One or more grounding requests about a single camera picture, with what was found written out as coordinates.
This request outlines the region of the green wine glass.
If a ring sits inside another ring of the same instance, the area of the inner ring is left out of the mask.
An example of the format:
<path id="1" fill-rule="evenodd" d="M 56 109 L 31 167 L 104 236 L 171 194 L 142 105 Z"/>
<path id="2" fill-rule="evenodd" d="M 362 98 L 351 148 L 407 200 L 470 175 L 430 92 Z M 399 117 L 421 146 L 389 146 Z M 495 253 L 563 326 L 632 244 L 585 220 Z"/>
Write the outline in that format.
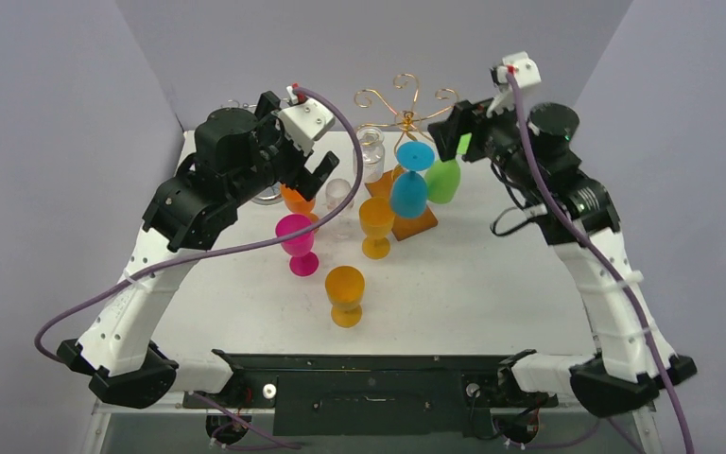
<path id="1" fill-rule="evenodd" d="M 436 160 L 424 173 L 427 185 L 427 199 L 436 204 L 449 203 L 456 195 L 461 182 L 461 168 L 458 157 L 468 150 L 471 134 L 466 133 L 458 140 L 453 158 L 448 161 Z"/>

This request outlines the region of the gold wire glass rack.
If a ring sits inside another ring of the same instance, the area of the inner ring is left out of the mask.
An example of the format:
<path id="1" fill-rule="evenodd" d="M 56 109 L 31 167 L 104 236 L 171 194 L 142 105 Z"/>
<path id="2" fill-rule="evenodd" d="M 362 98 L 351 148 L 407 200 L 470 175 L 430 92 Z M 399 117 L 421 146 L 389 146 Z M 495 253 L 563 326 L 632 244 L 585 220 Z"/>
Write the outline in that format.
<path id="1" fill-rule="evenodd" d="M 419 79 L 409 73 L 399 74 L 393 79 L 393 86 L 397 90 L 405 89 L 409 84 L 414 85 L 414 92 L 410 107 L 403 110 L 394 108 L 373 88 L 361 89 L 354 95 L 358 107 L 369 108 L 378 99 L 394 116 L 391 123 L 364 123 L 358 127 L 362 133 L 359 142 L 363 148 L 373 149 L 377 144 L 377 140 L 372 137 L 373 129 L 394 127 L 400 132 L 393 146 L 396 159 L 393 169 L 370 173 L 364 178 L 368 194 L 373 198 L 383 198 L 396 212 L 391 234 L 398 241 L 420 235 L 438 225 L 438 219 L 427 206 L 428 188 L 423 174 L 434 165 L 435 158 L 430 146 L 420 141 L 422 137 L 429 137 L 428 132 L 422 129 L 422 124 L 448 112 L 459 100 L 456 90 L 440 88 L 435 98 L 446 101 L 448 105 L 429 115 L 419 115 L 416 113 L 421 92 Z"/>

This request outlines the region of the blue wine glass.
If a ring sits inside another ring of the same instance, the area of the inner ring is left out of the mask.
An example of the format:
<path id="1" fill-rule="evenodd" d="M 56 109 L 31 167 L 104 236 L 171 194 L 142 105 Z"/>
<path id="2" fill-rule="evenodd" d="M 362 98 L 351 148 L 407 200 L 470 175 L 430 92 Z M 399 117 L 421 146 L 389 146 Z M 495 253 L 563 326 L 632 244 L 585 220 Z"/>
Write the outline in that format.
<path id="1" fill-rule="evenodd" d="M 434 163 L 434 151 L 426 143 L 408 142 L 397 148 L 396 159 L 403 171 L 393 181 L 390 207 L 400 218 L 418 218 L 427 203 L 427 185 L 422 172 Z"/>

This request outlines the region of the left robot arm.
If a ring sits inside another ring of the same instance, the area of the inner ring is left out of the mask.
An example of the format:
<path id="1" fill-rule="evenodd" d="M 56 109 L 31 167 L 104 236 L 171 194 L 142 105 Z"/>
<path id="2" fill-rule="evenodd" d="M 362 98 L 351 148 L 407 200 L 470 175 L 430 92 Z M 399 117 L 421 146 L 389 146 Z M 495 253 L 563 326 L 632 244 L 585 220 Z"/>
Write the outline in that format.
<path id="1" fill-rule="evenodd" d="M 58 348 L 65 366 L 90 378 L 100 401 L 144 409 L 172 392 L 208 393 L 222 407 L 241 400 L 244 380 L 226 360 L 212 352 L 167 355 L 152 335 L 187 274 L 245 203 L 277 183 L 305 198 L 318 193 L 339 160 L 330 152 L 315 169 L 306 162 L 335 120 L 311 96 L 282 101 L 266 92 L 253 110 L 222 107 L 194 129 L 194 151 L 143 214 L 122 281 L 92 325 Z"/>

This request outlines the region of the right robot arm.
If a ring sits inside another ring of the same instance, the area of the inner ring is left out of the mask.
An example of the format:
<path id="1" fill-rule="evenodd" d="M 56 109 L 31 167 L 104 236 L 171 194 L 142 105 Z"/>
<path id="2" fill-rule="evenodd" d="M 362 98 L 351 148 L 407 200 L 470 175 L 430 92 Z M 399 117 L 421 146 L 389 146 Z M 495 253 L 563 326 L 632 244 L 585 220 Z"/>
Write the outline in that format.
<path id="1" fill-rule="evenodd" d="M 530 221 L 562 261 L 579 292 L 595 336 L 589 356 L 549 355 L 526 350 L 504 360 L 495 379 L 509 404 L 531 393 L 567 394 L 596 417 L 638 410 L 667 385 L 695 375 L 694 360 L 677 354 L 655 325 L 625 250 L 620 218 L 599 181 L 580 167 L 570 147 L 579 116 L 558 103 L 534 106 L 527 143 L 515 111 L 487 114 L 486 103 L 461 101 L 428 131 L 439 156 L 488 160 L 508 178 L 527 204 Z"/>

